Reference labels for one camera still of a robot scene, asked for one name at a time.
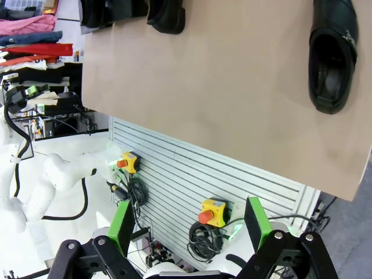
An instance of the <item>red button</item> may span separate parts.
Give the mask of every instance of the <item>red button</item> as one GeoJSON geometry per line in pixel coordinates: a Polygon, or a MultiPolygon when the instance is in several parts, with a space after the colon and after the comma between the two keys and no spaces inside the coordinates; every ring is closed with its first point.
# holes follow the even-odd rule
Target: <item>red button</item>
{"type": "Polygon", "coordinates": [[[128,166],[128,162],[126,160],[117,161],[116,163],[118,168],[126,167],[128,166]]]}
{"type": "Polygon", "coordinates": [[[214,214],[211,210],[206,210],[199,214],[199,222],[202,224],[206,224],[213,218],[214,214]]]}

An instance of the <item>blue jeans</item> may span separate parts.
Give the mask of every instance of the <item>blue jeans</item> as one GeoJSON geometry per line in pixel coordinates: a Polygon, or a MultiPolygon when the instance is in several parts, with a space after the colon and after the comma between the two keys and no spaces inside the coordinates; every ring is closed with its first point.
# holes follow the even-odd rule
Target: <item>blue jeans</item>
{"type": "Polygon", "coordinates": [[[58,32],[43,32],[43,33],[30,33],[23,35],[12,35],[0,38],[0,46],[6,45],[29,45],[42,42],[58,42],[62,38],[62,31],[58,32]]]}

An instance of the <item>metal panel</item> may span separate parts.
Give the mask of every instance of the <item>metal panel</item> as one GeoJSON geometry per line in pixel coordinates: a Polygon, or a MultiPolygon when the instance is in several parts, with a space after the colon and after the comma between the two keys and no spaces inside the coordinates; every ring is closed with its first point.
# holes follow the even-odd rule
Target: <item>metal panel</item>
{"type": "MultiPolygon", "coordinates": [[[[123,151],[142,157],[137,175],[149,189],[149,202],[142,211],[148,218],[142,221],[153,226],[159,241],[199,269],[206,265],[190,257],[186,245],[188,229],[197,221],[205,199],[223,198],[232,206],[245,202],[247,196],[258,196],[268,216],[310,217],[320,194],[303,184],[113,117],[110,138],[123,151]]],[[[307,226],[299,218],[281,221],[300,231],[307,226]]]]}

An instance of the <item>brown table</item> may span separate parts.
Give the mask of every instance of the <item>brown table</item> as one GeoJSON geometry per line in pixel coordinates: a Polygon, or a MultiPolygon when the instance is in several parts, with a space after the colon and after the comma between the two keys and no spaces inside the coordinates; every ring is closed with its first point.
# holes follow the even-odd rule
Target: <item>brown table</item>
{"type": "Polygon", "coordinates": [[[87,36],[83,104],[344,199],[372,143],[372,2],[354,0],[358,61],[345,108],[318,112],[312,1],[185,0],[180,35],[146,18],[87,36]]]}

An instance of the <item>pink clothing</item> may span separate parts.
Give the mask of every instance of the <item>pink clothing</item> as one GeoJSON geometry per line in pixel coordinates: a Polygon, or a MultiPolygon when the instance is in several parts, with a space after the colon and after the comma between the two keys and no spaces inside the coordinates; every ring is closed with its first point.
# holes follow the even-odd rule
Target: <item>pink clothing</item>
{"type": "Polygon", "coordinates": [[[20,35],[53,31],[57,17],[41,15],[21,20],[0,20],[0,35],[20,35]]]}

